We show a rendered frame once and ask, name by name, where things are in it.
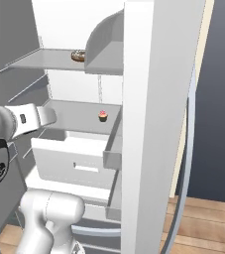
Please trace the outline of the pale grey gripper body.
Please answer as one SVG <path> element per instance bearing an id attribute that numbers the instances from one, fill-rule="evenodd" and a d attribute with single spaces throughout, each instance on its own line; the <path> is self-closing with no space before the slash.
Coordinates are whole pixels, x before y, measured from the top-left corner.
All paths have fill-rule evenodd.
<path id="1" fill-rule="evenodd" d="M 38 126 L 44 127 L 56 123 L 56 112 L 52 108 L 37 107 Z"/>

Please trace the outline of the grey fridge shelf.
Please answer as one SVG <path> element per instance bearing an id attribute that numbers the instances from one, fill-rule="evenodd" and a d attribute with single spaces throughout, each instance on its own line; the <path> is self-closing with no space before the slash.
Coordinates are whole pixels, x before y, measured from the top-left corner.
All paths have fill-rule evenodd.
<path id="1" fill-rule="evenodd" d="M 84 63 L 71 58 L 72 50 L 36 49 L 10 63 L 6 63 L 0 72 L 10 68 L 34 68 L 84 71 Z"/>
<path id="2" fill-rule="evenodd" d="M 50 129 L 95 134 L 109 134 L 121 108 L 120 105 L 113 104 L 60 100 L 50 100 L 45 107 L 56 112 L 57 121 L 49 125 Z M 108 114 L 106 122 L 101 122 L 98 118 L 102 110 Z"/>

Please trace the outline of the white fridge drawer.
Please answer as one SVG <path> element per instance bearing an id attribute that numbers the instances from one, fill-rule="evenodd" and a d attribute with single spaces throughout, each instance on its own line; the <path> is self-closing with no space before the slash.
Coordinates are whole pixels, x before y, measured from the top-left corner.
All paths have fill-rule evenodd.
<path id="1" fill-rule="evenodd" d="M 41 179 L 110 190 L 114 170 L 103 168 L 107 135 L 68 132 L 59 139 L 55 131 L 32 138 L 31 145 Z"/>

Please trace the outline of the pink-topped dark cupcake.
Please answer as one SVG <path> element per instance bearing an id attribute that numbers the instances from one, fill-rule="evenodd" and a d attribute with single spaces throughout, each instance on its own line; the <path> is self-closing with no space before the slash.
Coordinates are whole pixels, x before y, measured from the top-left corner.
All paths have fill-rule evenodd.
<path id="1" fill-rule="evenodd" d="M 108 114 L 104 110 L 102 110 L 99 112 L 98 118 L 101 122 L 106 122 L 108 118 Z"/>

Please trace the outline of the brown frosted donut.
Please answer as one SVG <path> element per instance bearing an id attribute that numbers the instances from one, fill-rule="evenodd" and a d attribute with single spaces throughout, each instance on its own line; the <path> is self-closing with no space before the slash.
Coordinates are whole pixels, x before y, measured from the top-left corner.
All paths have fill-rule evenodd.
<path id="1" fill-rule="evenodd" d="M 71 53 L 71 58 L 76 62 L 84 62 L 85 51 L 83 50 L 75 50 Z"/>

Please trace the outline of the white fridge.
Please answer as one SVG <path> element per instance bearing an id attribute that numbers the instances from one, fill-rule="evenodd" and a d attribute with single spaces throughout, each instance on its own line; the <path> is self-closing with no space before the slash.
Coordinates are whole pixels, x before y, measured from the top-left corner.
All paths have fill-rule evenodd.
<path id="1" fill-rule="evenodd" d="M 0 69 L 36 49 L 83 50 L 95 27 L 105 18 L 125 10 L 128 0 L 0 0 Z M 33 103 L 45 107 L 50 100 L 91 102 L 120 105 L 123 152 L 123 74 L 92 74 L 80 70 L 10 68 L 0 72 L 0 106 Z M 25 228 L 25 217 L 20 209 L 26 191 L 43 190 L 70 193 L 84 201 L 85 210 L 76 226 L 120 228 L 121 220 L 106 218 L 110 190 L 81 185 L 46 181 L 40 178 L 31 139 L 40 138 L 55 130 L 59 139 L 68 132 L 50 129 L 49 125 L 22 135 L 8 143 L 10 165 L 0 183 L 0 233 L 10 215 L 20 218 Z M 178 184 L 185 163 L 182 155 Z M 169 254 L 174 243 L 177 215 L 164 222 L 159 254 Z M 120 237 L 98 237 L 75 234 L 85 254 L 122 254 Z"/>

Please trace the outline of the white fridge door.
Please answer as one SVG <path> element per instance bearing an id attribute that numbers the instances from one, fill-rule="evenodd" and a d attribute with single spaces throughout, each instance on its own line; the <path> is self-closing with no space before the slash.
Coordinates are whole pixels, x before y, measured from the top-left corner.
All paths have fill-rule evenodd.
<path id="1" fill-rule="evenodd" d="M 125 3 L 122 254 L 160 251 L 204 5 Z"/>

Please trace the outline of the cream fridge housing panel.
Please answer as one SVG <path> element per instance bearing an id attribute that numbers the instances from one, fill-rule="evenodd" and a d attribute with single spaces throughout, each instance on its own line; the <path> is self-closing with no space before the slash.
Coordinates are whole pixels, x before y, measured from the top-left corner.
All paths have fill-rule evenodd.
<path id="1" fill-rule="evenodd" d="M 202 22 L 201 22 L 201 27 L 200 27 L 199 37 L 198 37 L 198 44 L 197 44 L 195 63 L 194 63 L 195 84 L 198 84 L 198 79 L 199 79 L 203 55 L 205 51 L 205 45 L 206 45 L 206 40 L 208 36 L 213 6 L 214 6 L 214 0 L 205 0 L 205 6 L 204 6 L 203 15 L 202 15 Z M 173 177 L 172 177 L 171 186 L 170 186 L 170 193 L 169 193 L 170 198 L 174 198 L 175 196 L 175 190 L 178 184 L 180 166 L 182 165 L 182 155 L 183 155 L 183 151 L 185 147 L 185 140 L 186 140 L 186 118 L 183 118 L 181 131 L 180 131 L 180 139 L 179 139 L 178 149 L 177 149 L 177 157 L 176 157 L 176 161 L 175 161 L 175 165 L 173 169 Z"/>

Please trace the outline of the grey curved door bin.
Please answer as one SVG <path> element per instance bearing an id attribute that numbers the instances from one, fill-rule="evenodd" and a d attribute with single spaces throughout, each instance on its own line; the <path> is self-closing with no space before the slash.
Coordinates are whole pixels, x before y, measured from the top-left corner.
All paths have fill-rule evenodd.
<path id="1" fill-rule="evenodd" d="M 86 73 L 122 75 L 124 11 L 101 21 L 90 34 L 85 48 Z"/>

